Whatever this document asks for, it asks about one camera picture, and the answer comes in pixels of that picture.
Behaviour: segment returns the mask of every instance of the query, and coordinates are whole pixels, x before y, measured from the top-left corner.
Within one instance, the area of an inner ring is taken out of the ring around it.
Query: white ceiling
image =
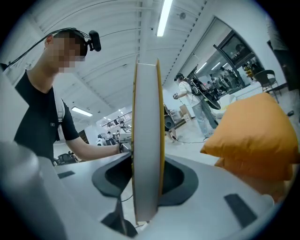
[[[59,75],[54,85],[69,108],[77,106],[94,114],[88,118],[72,112],[76,129],[81,131],[132,105],[135,61],[140,60],[140,54],[146,63],[160,60],[165,82],[206,3],[206,0],[173,0],[165,34],[156,37],[161,0],[41,0],[28,11],[23,26],[19,27],[16,39],[22,36],[26,42],[10,41],[15,51],[6,55],[5,62],[14,60],[51,31],[65,27],[86,33],[97,31],[102,50],[88,52],[85,62],[75,72]],[[185,19],[180,19],[181,13],[185,13]],[[36,48],[17,68],[36,62],[43,46]],[[12,75],[11,81],[15,83],[19,76]]]

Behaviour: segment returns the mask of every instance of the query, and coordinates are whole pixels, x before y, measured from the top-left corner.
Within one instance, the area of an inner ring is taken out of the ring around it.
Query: floor
[[[277,94],[279,105],[285,113],[292,110],[292,102],[290,99],[290,94],[287,88],[281,90],[282,95]],[[300,125],[298,124],[299,115],[295,114],[289,117],[291,124],[293,125],[295,132],[297,134],[298,142],[300,143]],[[175,156],[180,156],[183,158],[188,158],[193,161],[201,162],[204,164],[214,165],[218,160],[218,157],[206,155],[200,153],[200,149],[204,145],[204,137],[198,128],[196,120],[191,120],[190,122],[182,125],[176,129],[176,134],[180,142],[171,143],[171,141],[165,137],[165,153]],[[121,195],[122,200],[128,199],[132,195],[132,181],[128,183],[127,187]],[[133,198],[131,197],[127,201],[122,203],[124,218],[130,221],[135,227],[135,214]],[[146,227],[146,223],[139,223],[140,227],[136,230],[138,232],[142,231]]]

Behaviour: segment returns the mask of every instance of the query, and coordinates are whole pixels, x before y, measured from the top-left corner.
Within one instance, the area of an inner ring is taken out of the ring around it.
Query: man's hand
[[[95,160],[120,153],[120,146],[93,146],[86,144],[81,137],[66,141],[68,147],[82,160]]]

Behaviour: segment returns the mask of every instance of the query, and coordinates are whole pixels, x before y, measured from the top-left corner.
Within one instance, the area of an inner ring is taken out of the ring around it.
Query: sleeve
[[[78,138],[79,134],[75,129],[72,115],[70,113],[68,106],[65,103],[64,106],[65,106],[65,116],[64,119],[62,120],[61,127],[66,141],[70,141]]]
[[[187,93],[188,92],[188,89],[186,88],[184,82],[179,83],[179,91],[180,91],[180,93]]]

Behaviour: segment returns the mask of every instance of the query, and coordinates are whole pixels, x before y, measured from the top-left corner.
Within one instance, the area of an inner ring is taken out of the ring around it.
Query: ceiling light
[[[157,33],[156,33],[156,36],[158,36],[158,37],[162,37],[164,35],[165,26],[167,24],[167,20],[169,17],[172,2],[173,2],[173,0],[165,0],[164,1],[163,9],[161,11],[159,24],[158,24],[158,28],[157,28]]]
[[[86,111],[84,111],[84,110],[81,110],[81,109],[79,109],[79,108],[77,108],[77,107],[73,107],[73,108],[72,108],[72,111],[77,112],[77,113],[81,113],[81,114],[83,114],[83,115],[85,115],[85,116],[88,116],[88,117],[93,116],[93,114],[91,114],[91,113],[89,113],[89,112],[86,112]]]
[[[211,70],[214,70],[219,64],[220,64],[220,62],[216,66],[214,66]]]
[[[198,73],[205,65],[207,64],[207,62],[205,62],[201,68],[198,69],[198,71],[196,73]]]

